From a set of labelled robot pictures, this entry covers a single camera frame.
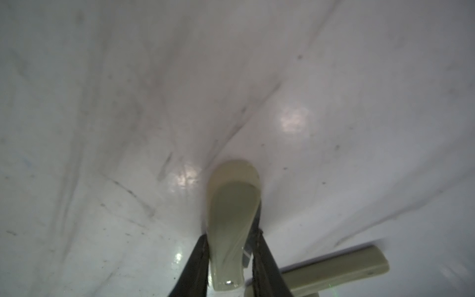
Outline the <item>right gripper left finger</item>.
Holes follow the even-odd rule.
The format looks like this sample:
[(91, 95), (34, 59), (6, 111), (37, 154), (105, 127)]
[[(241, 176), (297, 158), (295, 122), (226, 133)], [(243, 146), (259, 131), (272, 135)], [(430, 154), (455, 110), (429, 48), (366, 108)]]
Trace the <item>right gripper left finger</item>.
[(207, 235), (197, 240), (194, 249), (169, 297), (206, 297), (210, 248)]

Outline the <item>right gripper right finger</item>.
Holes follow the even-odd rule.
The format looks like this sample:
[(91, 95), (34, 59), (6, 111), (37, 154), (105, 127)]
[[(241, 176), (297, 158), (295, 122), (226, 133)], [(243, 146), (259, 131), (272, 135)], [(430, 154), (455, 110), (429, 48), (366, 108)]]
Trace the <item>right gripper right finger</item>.
[(250, 230), (252, 249), (252, 289), (254, 297), (291, 297), (282, 274), (263, 237), (259, 223), (262, 204), (260, 203)]

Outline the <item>olive fruit knife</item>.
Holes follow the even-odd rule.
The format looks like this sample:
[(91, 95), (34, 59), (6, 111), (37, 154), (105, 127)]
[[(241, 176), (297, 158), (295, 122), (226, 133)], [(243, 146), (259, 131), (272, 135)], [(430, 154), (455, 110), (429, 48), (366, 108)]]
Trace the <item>olive fruit knife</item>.
[[(280, 272), (292, 297), (317, 297), (322, 290), (383, 275), (389, 270), (390, 265), (383, 252), (372, 245), (304, 262)], [(244, 295), (253, 297), (252, 282)]]
[(216, 292), (242, 287), (244, 269), (252, 255), (248, 243), (261, 204), (257, 169), (245, 160), (230, 160), (216, 167), (207, 184), (207, 240), (210, 273)]

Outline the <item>olive fruit knife top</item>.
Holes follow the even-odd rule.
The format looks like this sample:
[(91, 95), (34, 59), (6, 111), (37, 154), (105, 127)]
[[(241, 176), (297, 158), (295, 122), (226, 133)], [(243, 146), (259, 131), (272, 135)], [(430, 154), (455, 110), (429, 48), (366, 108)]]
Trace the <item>olive fruit knife top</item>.
[(257, 169), (245, 160), (230, 160), (216, 167), (207, 184), (207, 240), (210, 273), (216, 292), (242, 287), (244, 269), (252, 255), (248, 243), (261, 204)]

